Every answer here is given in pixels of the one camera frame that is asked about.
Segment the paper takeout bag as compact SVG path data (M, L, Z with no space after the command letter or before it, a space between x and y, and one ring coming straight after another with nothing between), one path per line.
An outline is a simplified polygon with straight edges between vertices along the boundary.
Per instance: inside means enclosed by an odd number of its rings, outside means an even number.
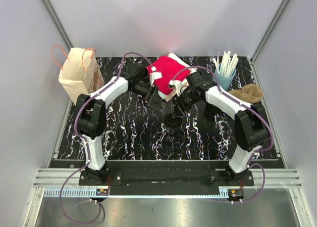
M58 64L60 67L58 81L73 104L76 104L79 95L89 95L105 85L95 57L96 49L73 47L69 53L66 53L60 45L52 46L55 47L66 56L64 64Z

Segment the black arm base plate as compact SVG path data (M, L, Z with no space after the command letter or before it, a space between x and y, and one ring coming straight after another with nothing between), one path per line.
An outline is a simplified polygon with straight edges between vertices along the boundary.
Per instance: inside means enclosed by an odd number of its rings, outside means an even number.
M85 178L81 186L110 185L112 196L200 196L218 195L221 187L253 187L251 171L230 184L222 176L227 161L107 161L106 180Z

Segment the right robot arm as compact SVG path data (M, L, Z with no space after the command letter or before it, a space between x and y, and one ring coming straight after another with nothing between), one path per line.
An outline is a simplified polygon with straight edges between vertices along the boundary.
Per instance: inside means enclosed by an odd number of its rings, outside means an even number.
M182 117L199 101L226 113L234 121L237 146L222 178L229 185L237 185L246 174L253 154L272 134L265 109L261 104L252 105L232 96L213 81L204 81L200 72L188 75L186 80L186 88L179 80L171 80L168 84L176 91L176 96L172 98L173 112L166 115L165 125L172 133L175 132L181 125Z

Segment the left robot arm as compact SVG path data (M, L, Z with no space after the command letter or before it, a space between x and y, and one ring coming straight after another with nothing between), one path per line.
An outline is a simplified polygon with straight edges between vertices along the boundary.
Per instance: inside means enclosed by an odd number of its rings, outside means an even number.
M141 95L147 105L161 108L156 79L162 73L156 67L150 70L132 64L118 76L114 76L107 84L89 95L81 94L77 98L75 133L83 141L86 153L86 164L81 172L89 177L95 185L106 182L106 160L103 157L102 133L106 128L106 109L120 95L131 91Z

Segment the black coffee cup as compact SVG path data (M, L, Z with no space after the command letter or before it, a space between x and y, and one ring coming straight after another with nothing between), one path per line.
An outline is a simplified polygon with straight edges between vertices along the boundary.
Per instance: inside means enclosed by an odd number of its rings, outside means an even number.
M172 118L172 117L166 116L164 122L165 122L166 132L169 135L174 135L180 129L182 124L182 119L180 117Z
M149 81L149 72L147 70L147 68L144 68L144 67L139 67L138 68L138 71L137 71L137 79L139 80L143 80L145 81L146 83Z

